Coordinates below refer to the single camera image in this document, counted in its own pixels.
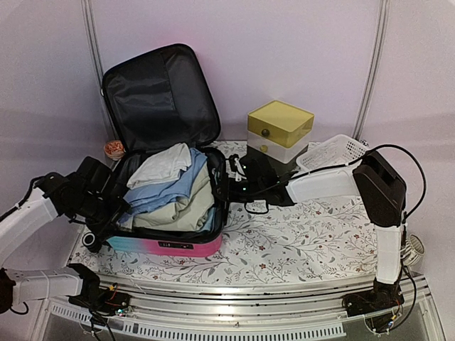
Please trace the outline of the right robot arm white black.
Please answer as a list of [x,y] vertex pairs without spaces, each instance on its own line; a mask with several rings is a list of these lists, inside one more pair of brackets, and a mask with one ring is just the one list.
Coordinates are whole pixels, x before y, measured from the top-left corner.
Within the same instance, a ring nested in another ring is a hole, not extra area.
[[404,302],[400,279],[407,223],[407,185],[376,150],[344,164],[278,174],[263,157],[239,157],[228,163],[235,174],[227,185],[227,201],[262,201],[288,207],[323,197],[358,196],[376,232],[377,266],[373,289],[349,295],[345,301],[361,310],[382,310]]

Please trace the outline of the pink and teal kids suitcase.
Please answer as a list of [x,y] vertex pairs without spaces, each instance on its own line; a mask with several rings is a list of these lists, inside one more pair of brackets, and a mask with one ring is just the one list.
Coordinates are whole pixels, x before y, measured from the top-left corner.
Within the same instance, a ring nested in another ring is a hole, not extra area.
[[207,157],[214,216],[210,229],[201,232],[132,227],[134,216],[124,224],[118,220],[108,234],[87,228],[84,246],[92,252],[108,245],[162,256],[213,255],[227,219],[228,175],[224,155],[211,146],[220,134],[220,119],[194,51],[178,43],[120,63],[104,74],[102,96],[125,149],[102,192],[119,190],[124,199],[129,178],[148,157],[184,143]]

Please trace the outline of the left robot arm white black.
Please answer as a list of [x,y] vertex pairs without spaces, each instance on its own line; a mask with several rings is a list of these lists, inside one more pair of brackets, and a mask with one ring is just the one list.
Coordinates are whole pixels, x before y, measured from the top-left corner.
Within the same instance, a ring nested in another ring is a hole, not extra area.
[[[113,237],[118,219],[130,208],[124,199],[127,191],[109,167],[90,156],[69,175],[52,172],[33,178],[23,199],[1,216],[1,261],[61,216],[85,225],[89,229],[83,238],[86,248],[99,251]],[[131,299],[116,288],[102,289],[99,276],[79,263],[54,270],[1,269],[2,313],[21,303],[59,296],[107,317],[128,308]]]

